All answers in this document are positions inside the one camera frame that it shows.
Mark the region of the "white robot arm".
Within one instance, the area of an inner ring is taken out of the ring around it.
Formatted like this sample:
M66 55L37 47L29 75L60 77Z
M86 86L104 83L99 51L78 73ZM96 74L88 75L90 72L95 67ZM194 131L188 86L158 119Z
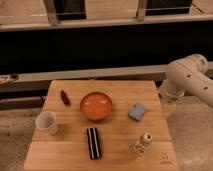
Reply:
M213 108L213 80L205 75L207 59L200 54L192 54L169 63L165 69L166 78L159 88L162 114L168 118L176 107L176 101L185 92L198 97Z

